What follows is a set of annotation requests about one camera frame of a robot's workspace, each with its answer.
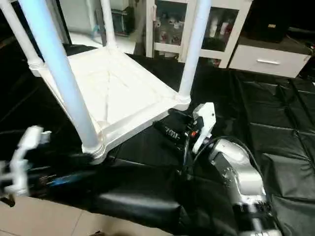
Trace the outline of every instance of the glass cabinet door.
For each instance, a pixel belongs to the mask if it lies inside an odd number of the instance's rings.
[[[156,0],[154,42],[180,46],[182,43],[187,3]]]
[[[225,51],[238,12],[234,9],[211,8],[202,49]]]

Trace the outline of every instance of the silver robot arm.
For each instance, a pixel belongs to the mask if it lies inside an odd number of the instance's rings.
[[[240,236],[281,236],[267,203],[263,181],[249,154],[226,139],[217,141],[209,156],[223,178],[233,205]]]

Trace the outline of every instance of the white wall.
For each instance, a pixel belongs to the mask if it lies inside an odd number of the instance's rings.
[[[60,0],[60,4],[69,31],[92,33],[96,0]]]

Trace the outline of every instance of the white robot part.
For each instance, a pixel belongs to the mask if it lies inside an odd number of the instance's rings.
[[[193,118],[197,120],[198,117],[202,117],[203,127],[201,129],[198,140],[192,148],[192,152],[194,154],[198,153],[201,145],[203,144],[203,141],[206,138],[211,137],[211,131],[217,122],[214,103],[207,102],[205,104],[200,104],[193,112]]]
[[[13,184],[5,187],[5,192],[15,195],[28,195],[27,163],[24,159],[27,151],[35,149],[39,144],[49,141],[50,131],[43,132],[39,126],[29,127],[18,144],[13,157],[10,161],[10,177]]]

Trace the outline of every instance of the drawer handle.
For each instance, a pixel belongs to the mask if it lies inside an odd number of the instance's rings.
[[[266,63],[266,64],[272,64],[272,65],[280,65],[280,62],[272,61],[272,60],[257,59],[257,62]]]

